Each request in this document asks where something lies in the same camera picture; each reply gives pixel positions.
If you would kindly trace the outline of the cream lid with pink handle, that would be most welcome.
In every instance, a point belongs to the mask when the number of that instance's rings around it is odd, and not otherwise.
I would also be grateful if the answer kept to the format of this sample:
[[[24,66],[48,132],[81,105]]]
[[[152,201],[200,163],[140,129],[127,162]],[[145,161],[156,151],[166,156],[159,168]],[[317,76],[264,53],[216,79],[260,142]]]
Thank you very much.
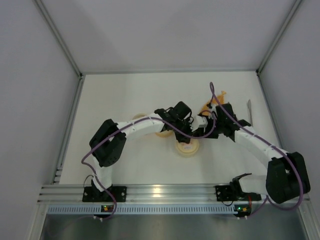
[[[185,158],[194,156],[200,148],[200,143],[197,139],[191,139],[189,143],[175,142],[176,152]]]

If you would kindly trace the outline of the cream lid with orange handle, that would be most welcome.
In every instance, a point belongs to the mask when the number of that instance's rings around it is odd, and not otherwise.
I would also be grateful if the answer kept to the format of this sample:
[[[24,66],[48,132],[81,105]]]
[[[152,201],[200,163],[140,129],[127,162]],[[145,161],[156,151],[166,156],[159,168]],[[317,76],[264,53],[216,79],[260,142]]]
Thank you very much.
[[[162,132],[156,132],[155,135],[160,138],[167,138],[173,134],[172,131],[162,131]]]

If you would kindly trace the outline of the stainless steel tongs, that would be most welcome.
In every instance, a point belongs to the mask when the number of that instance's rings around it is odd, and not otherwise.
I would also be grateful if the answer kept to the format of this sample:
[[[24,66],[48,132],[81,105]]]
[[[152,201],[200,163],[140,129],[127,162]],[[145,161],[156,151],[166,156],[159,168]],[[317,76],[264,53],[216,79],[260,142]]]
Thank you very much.
[[[253,126],[252,102],[250,99],[247,101],[247,110],[248,110],[250,125]]]

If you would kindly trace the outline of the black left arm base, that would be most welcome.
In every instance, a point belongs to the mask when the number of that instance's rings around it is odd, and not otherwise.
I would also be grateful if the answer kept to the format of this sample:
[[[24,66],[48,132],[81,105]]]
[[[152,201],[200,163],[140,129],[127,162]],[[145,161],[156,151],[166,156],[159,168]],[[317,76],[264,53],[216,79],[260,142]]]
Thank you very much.
[[[113,196],[117,203],[126,202],[127,187],[126,186],[111,186],[108,192]],[[84,203],[104,203],[113,202],[113,198],[105,191],[99,191],[94,185],[86,186],[82,195],[82,202]]]

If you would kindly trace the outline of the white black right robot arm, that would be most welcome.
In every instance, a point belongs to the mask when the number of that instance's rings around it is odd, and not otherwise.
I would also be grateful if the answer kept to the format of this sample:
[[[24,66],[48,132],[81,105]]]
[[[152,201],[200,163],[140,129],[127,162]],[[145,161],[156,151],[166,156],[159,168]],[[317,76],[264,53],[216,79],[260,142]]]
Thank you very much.
[[[215,111],[198,114],[191,123],[195,137],[217,139],[220,135],[249,151],[266,168],[262,175],[243,173],[230,185],[239,195],[266,195],[277,204],[301,197],[311,190],[304,157],[299,152],[288,152],[269,143],[255,133],[252,125],[238,120],[231,104],[218,105]]]

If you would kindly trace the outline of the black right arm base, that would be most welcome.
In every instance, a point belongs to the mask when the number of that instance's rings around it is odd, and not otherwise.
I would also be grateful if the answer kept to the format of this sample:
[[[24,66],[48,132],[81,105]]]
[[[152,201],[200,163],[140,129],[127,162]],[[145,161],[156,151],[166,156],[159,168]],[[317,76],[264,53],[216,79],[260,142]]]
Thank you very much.
[[[232,201],[260,201],[262,199],[260,194],[245,193],[233,185],[216,185],[215,193],[218,202],[232,202]]]

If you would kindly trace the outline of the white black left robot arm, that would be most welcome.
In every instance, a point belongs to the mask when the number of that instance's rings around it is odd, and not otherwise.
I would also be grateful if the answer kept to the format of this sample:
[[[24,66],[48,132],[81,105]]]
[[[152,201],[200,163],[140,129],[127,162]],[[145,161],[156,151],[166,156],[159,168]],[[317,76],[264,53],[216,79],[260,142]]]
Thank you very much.
[[[93,192],[101,196],[112,186],[112,165],[121,157],[125,143],[149,134],[173,132],[178,143],[189,144],[192,135],[192,110],[182,101],[168,109],[160,108],[132,121],[103,122],[89,146],[95,164],[91,181]]]

